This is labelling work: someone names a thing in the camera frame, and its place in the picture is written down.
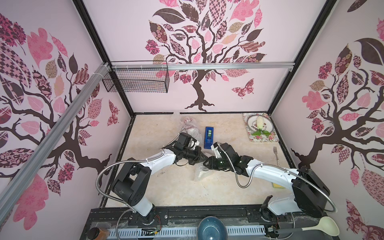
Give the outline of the blue tape dispenser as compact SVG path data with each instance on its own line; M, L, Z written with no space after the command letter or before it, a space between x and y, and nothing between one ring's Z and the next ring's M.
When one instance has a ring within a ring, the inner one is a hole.
M206 127L204 135L204 149L211 149L214 144L214 128Z

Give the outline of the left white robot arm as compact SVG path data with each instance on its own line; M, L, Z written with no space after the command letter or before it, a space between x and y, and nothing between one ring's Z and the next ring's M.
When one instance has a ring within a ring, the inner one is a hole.
M131 158L129 163L123 164L112 183L112 192L142 217L152 218L154 205L145 197L150 177L181 159L186 159L192 166L206 161L209 157L199 144L191 135L180 133L174 141L161 148L160 153L139 163Z

